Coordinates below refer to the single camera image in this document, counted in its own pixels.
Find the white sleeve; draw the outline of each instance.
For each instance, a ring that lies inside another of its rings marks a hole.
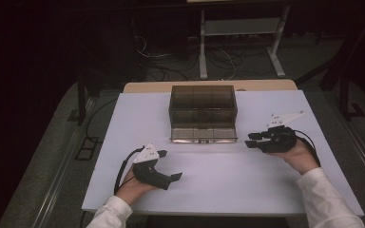
[[[348,207],[345,199],[330,183],[322,168],[305,173],[298,186],[310,228],[359,228],[362,220]]]
[[[126,202],[112,196],[97,210],[87,228],[125,228],[126,220],[131,214],[132,209]]]

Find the person's left hand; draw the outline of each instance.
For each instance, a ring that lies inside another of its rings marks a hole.
[[[132,203],[134,203],[144,193],[157,188],[147,183],[138,181],[132,172],[132,168],[133,165],[129,168],[120,189],[118,189],[118,192],[115,194],[116,197],[121,198],[129,205],[132,205]]]

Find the white table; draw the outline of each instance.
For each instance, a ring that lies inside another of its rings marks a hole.
[[[302,91],[238,91],[236,96],[238,142],[174,144],[169,141],[169,92],[121,94],[82,209],[95,211],[102,206],[113,194],[126,156],[142,145],[154,143],[158,150],[168,151],[156,169],[166,175],[182,172],[182,178],[172,182],[167,191],[147,193],[133,205],[135,213],[283,217],[303,214],[301,193],[296,186],[299,174],[284,161],[249,149],[244,143],[248,133],[267,129],[273,113],[303,110],[302,117],[287,125],[313,139],[329,179],[354,212],[363,215]]]

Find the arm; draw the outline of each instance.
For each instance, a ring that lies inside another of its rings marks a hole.
[[[364,227],[361,219],[348,207],[303,142],[298,140],[296,146],[286,153],[270,155],[284,159],[302,175],[298,186],[303,195],[310,228]]]
[[[144,193],[153,189],[156,189],[156,187],[136,180],[133,176],[132,168],[130,168],[118,192],[97,210],[88,228],[124,228],[126,220],[132,214],[130,205]]]

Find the transparent plastic box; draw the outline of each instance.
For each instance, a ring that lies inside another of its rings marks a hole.
[[[237,104],[232,85],[174,85],[169,116],[173,143],[237,141]]]

